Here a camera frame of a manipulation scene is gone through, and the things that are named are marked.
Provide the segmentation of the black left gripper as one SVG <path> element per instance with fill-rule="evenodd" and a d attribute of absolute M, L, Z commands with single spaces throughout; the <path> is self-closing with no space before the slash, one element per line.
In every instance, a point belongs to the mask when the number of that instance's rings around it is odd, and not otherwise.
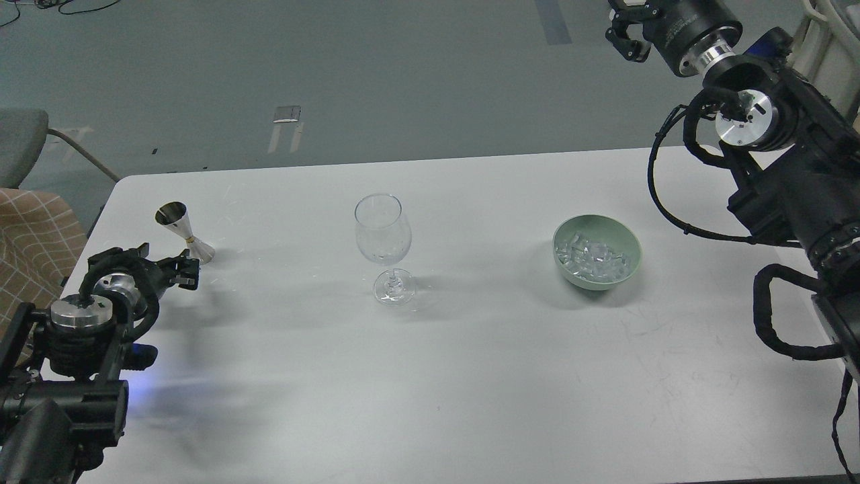
<path fill-rule="evenodd" d="M 101 294 L 119 294 L 129 303 L 160 299 L 167 288 L 194 291 L 200 281 L 200 260 L 190 250 L 162 259 L 161 266 L 147 260 L 150 244 L 122 249 L 118 246 L 88 258 L 88 268 L 107 268 L 101 276 Z"/>

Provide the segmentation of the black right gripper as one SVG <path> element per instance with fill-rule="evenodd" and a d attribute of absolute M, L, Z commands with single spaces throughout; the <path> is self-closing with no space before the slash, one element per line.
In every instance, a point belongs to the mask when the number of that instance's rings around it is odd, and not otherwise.
<path fill-rule="evenodd" d="M 696 58 L 713 43 L 735 46 L 743 27 L 722 1 L 608 1 L 613 13 L 605 39 L 626 59 L 647 61 L 655 47 L 677 77 L 699 73 Z M 640 25 L 647 38 L 634 39 L 628 28 Z"/>

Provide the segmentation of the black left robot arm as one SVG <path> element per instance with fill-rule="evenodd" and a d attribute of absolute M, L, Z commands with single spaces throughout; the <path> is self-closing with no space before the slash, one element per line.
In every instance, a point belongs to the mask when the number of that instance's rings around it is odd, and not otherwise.
<path fill-rule="evenodd" d="M 2 482 L 76 483 L 125 433 L 130 390 L 159 352 L 141 337 L 172 287 L 194 290 L 189 250 L 159 261 L 148 244 L 99 252 L 76 294 L 18 306 L 2 339 Z"/>

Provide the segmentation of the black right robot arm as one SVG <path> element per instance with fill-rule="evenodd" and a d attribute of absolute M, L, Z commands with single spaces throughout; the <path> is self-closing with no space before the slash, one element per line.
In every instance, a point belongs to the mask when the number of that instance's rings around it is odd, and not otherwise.
<path fill-rule="evenodd" d="M 772 28 L 741 53 L 742 25 L 721 1 L 611 1 L 605 37 L 627 61 L 642 63 L 654 47 L 677 77 L 701 77 L 701 91 L 655 134 L 647 179 L 658 211 L 684 234 L 804 250 L 815 276 L 780 264 L 759 270 L 752 319 L 778 354 L 844 362 L 830 437 L 846 466 L 836 426 L 858 385 L 858 2 L 802 6 L 795 36 Z M 733 175 L 728 211 L 747 236 L 685 223 L 658 199 L 658 148 L 679 122 L 688 153 Z M 796 346 L 778 336 L 774 279 L 811 292 L 830 344 Z"/>

